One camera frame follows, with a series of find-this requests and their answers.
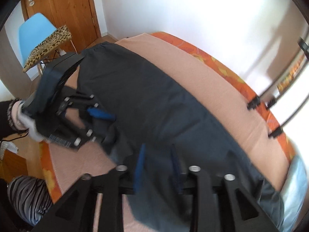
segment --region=white glove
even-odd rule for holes
[[[17,111],[17,120],[20,121],[26,129],[28,129],[29,136],[34,139],[37,142],[41,142],[43,140],[46,140],[44,136],[38,133],[35,120],[27,116],[26,114],[23,114],[21,112],[21,107],[24,103],[21,103],[18,106]]]

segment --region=pant leg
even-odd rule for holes
[[[53,205],[45,181],[31,176],[16,177],[7,188],[15,212],[35,226]]]

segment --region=pillow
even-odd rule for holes
[[[288,175],[281,190],[284,202],[283,232],[292,231],[307,192],[308,181],[304,162],[296,155],[290,165]]]

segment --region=bed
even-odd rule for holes
[[[282,189],[295,151],[284,133],[277,139],[268,138],[267,133],[279,123],[263,104],[257,111],[246,109],[256,94],[241,78],[204,51],[164,32],[142,34],[117,44],[144,57],[191,93],[220,121],[272,186]],[[78,70],[67,85],[76,88],[77,77]],[[44,142],[40,147],[43,174],[54,202],[83,173],[100,175],[115,166],[97,144],[87,143],[78,153]],[[134,219],[126,200],[124,209],[125,229],[148,229]]]

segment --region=leopard print cushion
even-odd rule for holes
[[[56,29],[42,43],[36,46],[26,60],[23,72],[27,72],[34,67],[38,62],[46,58],[50,52],[56,50],[64,42],[71,40],[72,34],[66,25]]]

